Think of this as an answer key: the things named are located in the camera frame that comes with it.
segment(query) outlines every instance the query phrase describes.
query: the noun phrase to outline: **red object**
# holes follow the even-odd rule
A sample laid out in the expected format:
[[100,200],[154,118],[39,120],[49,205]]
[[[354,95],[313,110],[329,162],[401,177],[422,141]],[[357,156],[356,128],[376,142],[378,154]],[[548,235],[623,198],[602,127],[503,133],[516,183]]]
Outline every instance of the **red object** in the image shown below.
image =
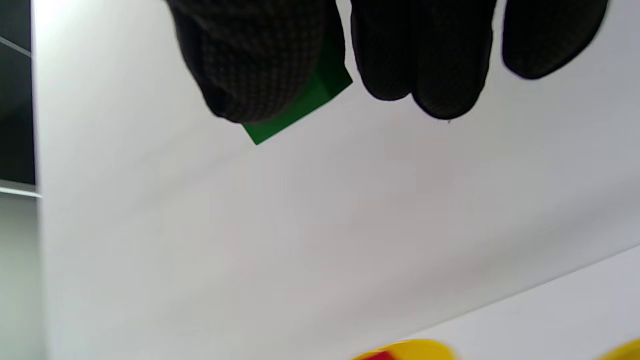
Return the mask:
[[378,352],[376,355],[370,356],[364,360],[397,360],[388,351]]

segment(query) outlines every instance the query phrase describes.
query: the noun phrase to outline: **white wall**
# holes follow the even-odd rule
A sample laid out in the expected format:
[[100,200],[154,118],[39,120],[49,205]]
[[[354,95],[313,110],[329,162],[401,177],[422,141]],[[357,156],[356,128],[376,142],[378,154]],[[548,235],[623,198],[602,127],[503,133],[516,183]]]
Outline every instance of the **white wall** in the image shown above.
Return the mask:
[[349,359],[639,245],[638,13],[543,81],[495,47],[451,124],[356,77],[256,147],[164,2],[35,0],[51,359]]
[[460,360],[592,360],[640,338],[640,247],[413,334]]
[[45,359],[36,200],[0,193],[0,360]]

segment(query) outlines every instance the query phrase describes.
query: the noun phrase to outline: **gloved hand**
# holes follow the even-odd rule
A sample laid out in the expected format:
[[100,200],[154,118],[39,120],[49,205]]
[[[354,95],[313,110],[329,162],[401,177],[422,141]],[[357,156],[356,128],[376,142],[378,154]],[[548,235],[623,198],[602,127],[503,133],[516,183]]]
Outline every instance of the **gloved hand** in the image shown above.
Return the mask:
[[[325,37],[344,56],[333,0],[167,0],[184,59],[210,109],[269,120],[295,100]],[[469,111],[484,87],[496,0],[351,0],[358,71],[377,99],[412,94],[438,119]],[[542,78],[595,36],[607,0],[509,0],[502,58]]]

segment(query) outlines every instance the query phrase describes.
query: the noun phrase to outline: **green block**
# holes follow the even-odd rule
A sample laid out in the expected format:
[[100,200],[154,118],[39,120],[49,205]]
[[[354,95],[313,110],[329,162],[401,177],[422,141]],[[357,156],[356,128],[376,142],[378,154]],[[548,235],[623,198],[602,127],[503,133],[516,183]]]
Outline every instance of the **green block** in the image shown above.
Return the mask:
[[352,82],[344,67],[344,58],[330,42],[325,41],[320,50],[316,71],[300,97],[277,117],[259,124],[243,124],[244,129],[258,145],[328,103]]

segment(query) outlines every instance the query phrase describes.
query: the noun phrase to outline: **yellow object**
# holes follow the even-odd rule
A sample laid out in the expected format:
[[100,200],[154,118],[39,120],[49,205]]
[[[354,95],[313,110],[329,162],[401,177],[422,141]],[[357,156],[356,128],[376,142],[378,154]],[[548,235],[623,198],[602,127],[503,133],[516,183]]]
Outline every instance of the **yellow object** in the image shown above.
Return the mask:
[[600,360],[640,360],[640,339],[622,345]]
[[453,351],[435,340],[416,339],[402,341],[366,352],[353,360],[365,360],[381,352],[388,352],[395,360],[455,360]]

